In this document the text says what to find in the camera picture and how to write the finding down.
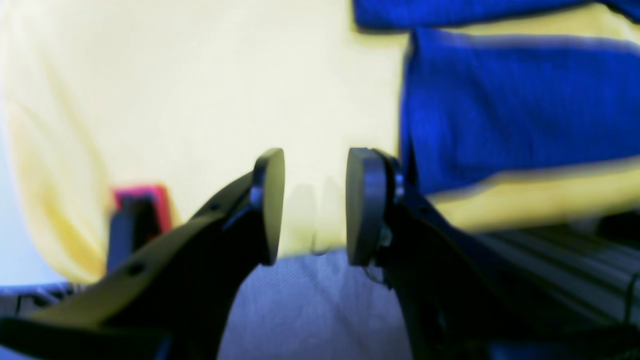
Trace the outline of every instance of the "yellow fabric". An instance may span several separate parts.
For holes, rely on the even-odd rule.
[[[292,256],[344,246],[350,147],[397,152],[407,36],[358,34],[347,0],[4,5],[7,150],[36,246],[71,281],[103,275],[110,186],[164,183],[179,224],[282,147],[279,256]],[[640,34],[597,4],[452,30]],[[631,207],[639,175],[640,161],[506,175],[433,200],[464,229],[555,222]]]

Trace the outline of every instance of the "cloth fold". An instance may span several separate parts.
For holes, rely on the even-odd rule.
[[[640,51],[630,42],[418,29],[412,44],[402,152],[414,154],[426,194],[504,170],[640,154]]]
[[[597,1],[640,20],[636,0]],[[354,0],[356,23],[370,29],[411,29],[457,26],[505,17],[532,15],[581,4],[588,0]]]

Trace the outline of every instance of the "blue cloth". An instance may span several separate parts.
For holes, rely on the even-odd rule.
[[[630,42],[417,29],[412,44],[401,153],[423,193],[501,170],[640,154],[640,57]]]
[[[588,0],[353,0],[356,23],[370,29],[412,29],[529,15],[592,3]],[[605,0],[627,17],[640,21],[640,1]]]

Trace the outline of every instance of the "gray fabric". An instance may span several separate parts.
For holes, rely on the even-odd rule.
[[[260,267],[242,285],[218,359],[411,359],[393,291],[344,251]]]

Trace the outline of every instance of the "red object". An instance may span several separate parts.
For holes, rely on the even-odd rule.
[[[136,197],[151,199],[160,231],[165,233],[172,228],[171,212],[169,210],[169,198],[166,189],[162,185],[134,186],[131,188],[118,188],[114,190],[116,206],[122,206],[123,197]]]

